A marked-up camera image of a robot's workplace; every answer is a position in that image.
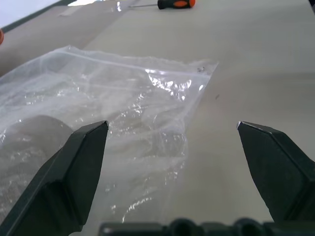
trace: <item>plastic wrinkle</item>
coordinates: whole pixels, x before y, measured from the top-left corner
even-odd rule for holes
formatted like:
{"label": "plastic wrinkle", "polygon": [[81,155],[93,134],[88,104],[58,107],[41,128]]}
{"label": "plastic wrinkle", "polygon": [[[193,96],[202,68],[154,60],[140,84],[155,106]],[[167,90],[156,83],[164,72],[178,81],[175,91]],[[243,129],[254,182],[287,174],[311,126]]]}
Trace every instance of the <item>plastic wrinkle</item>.
{"label": "plastic wrinkle", "polygon": [[217,63],[121,57],[68,46],[0,78],[0,222],[72,130],[108,120],[82,235],[100,223],[162,221],[188,156],[185,129]]}

